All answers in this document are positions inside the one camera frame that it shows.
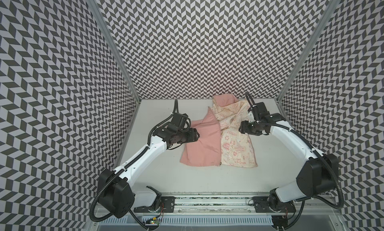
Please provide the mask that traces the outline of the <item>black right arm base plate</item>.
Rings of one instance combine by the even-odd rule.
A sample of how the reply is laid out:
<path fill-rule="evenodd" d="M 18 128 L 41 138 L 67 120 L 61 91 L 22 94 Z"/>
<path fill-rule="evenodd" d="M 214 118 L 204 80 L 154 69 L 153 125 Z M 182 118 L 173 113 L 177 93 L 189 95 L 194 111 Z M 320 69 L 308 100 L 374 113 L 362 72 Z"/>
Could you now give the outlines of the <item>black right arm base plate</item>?
<path fill-rule="evenodd" d="M 257 213 L 287 214 L 296 212 L 292 201 L 282 203 L 279 199 L 269 197 L 252 197 L 252 206 Z"/>

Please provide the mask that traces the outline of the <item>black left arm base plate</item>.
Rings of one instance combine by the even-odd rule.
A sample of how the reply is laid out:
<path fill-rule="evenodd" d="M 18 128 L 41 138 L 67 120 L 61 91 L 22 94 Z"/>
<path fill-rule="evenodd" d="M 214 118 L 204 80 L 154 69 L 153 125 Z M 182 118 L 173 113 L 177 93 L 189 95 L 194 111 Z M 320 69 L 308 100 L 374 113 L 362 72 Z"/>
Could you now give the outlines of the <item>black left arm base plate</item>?
<path fill-rule="evenodd" d="M 159 204 L 155 207 L 137 207 L 134 208 L 135 213 L 173 213 L 175 210 L 176 197 L 161 197 Z"/>

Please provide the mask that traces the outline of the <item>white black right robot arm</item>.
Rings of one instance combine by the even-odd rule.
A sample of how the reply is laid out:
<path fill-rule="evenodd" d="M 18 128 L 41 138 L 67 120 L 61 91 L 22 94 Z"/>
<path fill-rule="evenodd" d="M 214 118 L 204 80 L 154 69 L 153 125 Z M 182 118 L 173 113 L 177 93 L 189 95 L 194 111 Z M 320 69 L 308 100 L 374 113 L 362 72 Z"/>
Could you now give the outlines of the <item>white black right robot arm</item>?
<path fill-rule="evenodd" d="M 294 211 L 293 201 L 311 198 L 321 200 L 334 209 L 344 207 L 345 199 L 339 184 L 339 161 L 335 155 L 324 154 L 315 148 L 287 121 L 242 121 L 239 131 L 255 136 L 273 135 L 299 160 L 300 172 L 296 178 L 270 191 L 267 204 L 271 212 Z"/>

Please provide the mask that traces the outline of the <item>pink Snoopy zip jacket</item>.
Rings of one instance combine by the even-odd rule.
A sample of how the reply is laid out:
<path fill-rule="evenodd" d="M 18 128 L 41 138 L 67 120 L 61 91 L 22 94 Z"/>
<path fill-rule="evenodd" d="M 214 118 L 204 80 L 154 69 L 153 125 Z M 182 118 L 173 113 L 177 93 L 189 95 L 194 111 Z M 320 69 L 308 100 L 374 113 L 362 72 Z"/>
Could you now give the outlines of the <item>pink Snoopy zip jacket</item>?
<path fill-rule="evenodd" d="M 239 131 L 241 122 L 249 120 L 249 108 L 248 101 L 232 94 L 214 96 L 205 117 L 192 122 L 200 137 L 186 144 L 180 163 L 191 167 L 256 168 L 251 138 Z"/>

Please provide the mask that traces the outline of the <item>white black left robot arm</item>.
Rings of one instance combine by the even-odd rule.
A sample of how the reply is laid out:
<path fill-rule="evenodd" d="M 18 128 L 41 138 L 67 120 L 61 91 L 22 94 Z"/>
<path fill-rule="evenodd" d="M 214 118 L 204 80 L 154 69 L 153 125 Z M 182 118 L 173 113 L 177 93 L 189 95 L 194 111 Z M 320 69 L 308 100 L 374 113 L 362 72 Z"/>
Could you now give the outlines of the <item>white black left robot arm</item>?
<path fill-rule="evenodd" d="M 135 188 L 135 182 L 143 171 L 173 144 L 196 142 L 200 137 L 197 129 L 173 131 L 158 128 L 149 141 L 125 163 L 110 171 L 102 171 L 98 178 L 98 191 L 90 208 L 90 218 L 101 222 L 111 216 L 122 218 L 135 208 L 145 207 L 157 211 L 162 194 L 151 186 Z"/>

